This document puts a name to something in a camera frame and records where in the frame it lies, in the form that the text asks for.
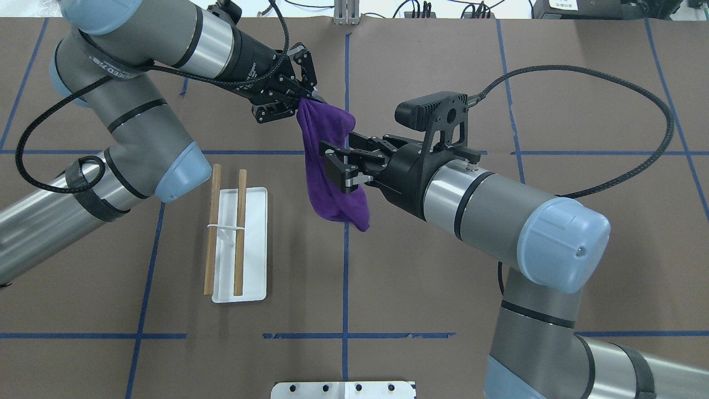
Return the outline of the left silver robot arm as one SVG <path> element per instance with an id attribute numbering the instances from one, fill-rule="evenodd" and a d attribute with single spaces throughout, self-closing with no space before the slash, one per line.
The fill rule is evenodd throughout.
<path id="1" fill-rule="evenodd" d="M 213 84 L 247 99 L 260 123 L 293 116 L 301 99 L 321 101 L 311 53 L 282 49 L 238 28 L 231 1 L 61 1 L 70 31 L 56 46 L 50 77 L 63 98 L 23 132 L 16 168 L 36 190 L 2 211 L 1 283 L 19 276 L 152 196 L 169 203 L 198 187 L 212 169 L 147 75 Z M 61 107 L 88 106 L 114 144 L 72 162 L 51 183 L 23 162 L 30 134 Z"/>

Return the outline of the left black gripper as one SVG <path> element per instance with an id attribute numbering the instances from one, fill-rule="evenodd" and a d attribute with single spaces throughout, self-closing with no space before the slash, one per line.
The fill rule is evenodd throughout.
<path id="1" fill-rule="evenodd" d="M 294 44 L 289 56 L 274 50 L 243 31 L 233 28 L 234 48 L 227 64 L 227 90 L 251 103 L 258 124 L 287 119 L 296 114 L 303 89 L 306 98 L 327 104 L 317 91 L 317 75 L 311 51 Z M 291 60 L 299 66 L 296 79 Z"/>

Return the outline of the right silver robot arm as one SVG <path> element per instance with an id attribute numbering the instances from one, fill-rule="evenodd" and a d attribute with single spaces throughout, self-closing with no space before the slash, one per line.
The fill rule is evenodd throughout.
<path id="1" fill-rule="evenodd" d="M 707 397 L 706 370 L 575 333 L 583 287 L 609 242 L 604 215 L 479 167 L 464 139 L 352 133 L 350 144 L 317 146 L 337 189 L 377 187 L 508 266 L 486 398 Z"/>

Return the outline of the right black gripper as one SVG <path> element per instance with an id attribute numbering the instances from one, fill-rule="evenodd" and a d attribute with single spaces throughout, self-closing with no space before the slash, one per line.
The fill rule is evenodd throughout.
<path id="1" fill-rule="evenodd" d="M 340 192 L 352 193 L 362 184 L 379 188 L 388 202 L 422 220 L 429 182 L 450 161 L 450 151 L 440 146 L 429 152 L 422 142 L 413 139 L 395 135 L 378 139 L 358 133 L 354 135 L 354 147 L 321 140 L 319 154 L 327 179 Z M 344 157 L 356 161 L 356 166 L 344 162 Z"/>

